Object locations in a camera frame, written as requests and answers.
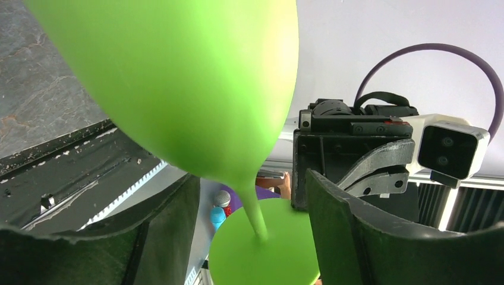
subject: white camera housing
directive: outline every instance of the white camera housing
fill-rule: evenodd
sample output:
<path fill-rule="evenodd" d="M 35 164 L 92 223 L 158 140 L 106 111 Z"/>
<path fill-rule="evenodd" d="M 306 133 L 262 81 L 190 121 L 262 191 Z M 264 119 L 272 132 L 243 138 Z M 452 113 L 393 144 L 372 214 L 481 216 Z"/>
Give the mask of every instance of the white camera housing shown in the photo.
<path fill-rule="evenodd" d="M 457 183 L 446 179 L 460 181 L 480 170 L 490 142 L 485 129 L 471 126 L 465 119 L 440 114 L 401 119 L 413 127 L 415 151 L 413 162 L 407 165 L 410 174 L 429 168 L 432 180 L 456 187 Z"/>

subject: purple object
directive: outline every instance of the purple object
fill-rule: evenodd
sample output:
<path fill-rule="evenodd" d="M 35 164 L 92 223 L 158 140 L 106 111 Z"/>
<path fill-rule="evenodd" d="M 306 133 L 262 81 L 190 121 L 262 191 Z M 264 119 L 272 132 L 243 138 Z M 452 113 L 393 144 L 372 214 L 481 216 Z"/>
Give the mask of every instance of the purple object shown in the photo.
<path fill-rule="evenodd" d="M 237 209 L 241 208 L 242 203 L 240 199 L 238 198 L 238 194 L 235 193 L 231 188 L 222 185 L 222 190 L 228 191 L 228 193 L 231 196 L 231 202 L 229 203 L 229 207 L 231 208 L 231 213 L 236 211 Z M 280 195 L 277 193 L 271 192 L 269 190 L 266 190 L 264 188 L 261 188 L 259 186 L 256 186 L 256 194 L 257 194 L 257 199 L 262 200 L 262 199 L 269 199 L 269 198 L 280 198 Z"/>

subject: white wall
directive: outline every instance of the white wall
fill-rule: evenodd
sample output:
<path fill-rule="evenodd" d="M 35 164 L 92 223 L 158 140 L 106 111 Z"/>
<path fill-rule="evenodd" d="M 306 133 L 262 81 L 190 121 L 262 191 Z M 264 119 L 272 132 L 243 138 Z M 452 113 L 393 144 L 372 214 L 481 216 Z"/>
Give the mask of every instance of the white wall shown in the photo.
<path fill-rule="evenodd" d="M 418 43 L 468 49 L 504 80 L 504 1 L 298 0 L 297 5 L 300 59 L 289 118 L 318 98 L 353 103 L 376 63 Z M 407 97 L 421 114 L 461 116 L 482 128 L 493 116 L 493 90 L 483 72 L 446 52 L 416 52 L 392 61 L 364 94 L 371 91 L 391 91 Z M 270 159 L 291 157 L 292 144 L 281 141 Z M 504 175 L 502 161 L 504 130 L 494 138 L 480 173 Z"/>

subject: black cable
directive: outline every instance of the black cable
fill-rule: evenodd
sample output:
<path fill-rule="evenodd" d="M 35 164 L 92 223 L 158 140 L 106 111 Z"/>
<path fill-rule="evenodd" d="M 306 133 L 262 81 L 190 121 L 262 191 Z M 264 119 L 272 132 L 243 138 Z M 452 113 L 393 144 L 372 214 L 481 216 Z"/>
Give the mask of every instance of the black cable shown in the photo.
<path fill-rule="evenodd" d="M 500 82 L 499 76 L 485 60 L 461 47 L 446 45 L 444 43 L 422 43 L 420 45 L 408 46 L 394 52 L 393 54 L 382 59 L 382 61 L 380 61 L 375 67 L 373 67 L 373 69 L 371 69 L 371 71 L 366 75 L 363 82 L 359 86 L 355 101 L 357 101 L 362 96 L 367 83 L 380 68 L 401 55 L 405 55 L 410 52 L 418 52 L 421 50 L 440 50 L 443 52 L 454 53 L 476 64 L 485 73 L 485 75 L 487 75 L 495 93 L 495 111 L 493 114 L 492 123 L 489 127 L 490 141 L 492 141 L 495 134 L 499 130 L 500 123 L 502 122 L 502 116 L 504 115 L 504 89 L 502 88 L 502 83 Z"/>

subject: blue bottle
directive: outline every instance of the blue bottle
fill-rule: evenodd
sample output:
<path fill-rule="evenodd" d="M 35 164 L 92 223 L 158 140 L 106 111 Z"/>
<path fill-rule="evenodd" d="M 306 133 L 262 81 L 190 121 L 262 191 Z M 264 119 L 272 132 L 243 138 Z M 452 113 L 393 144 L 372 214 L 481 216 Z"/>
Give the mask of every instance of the blue bottle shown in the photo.
<path fill-rule="evenodd" d="M 210 221 L 215 228 L 215 231 L 219 229 L 222 223 L 226 220 L 226 214 L 224 213 L 224 209 L 220 207 L 214 207 L 210 211 Z"/>

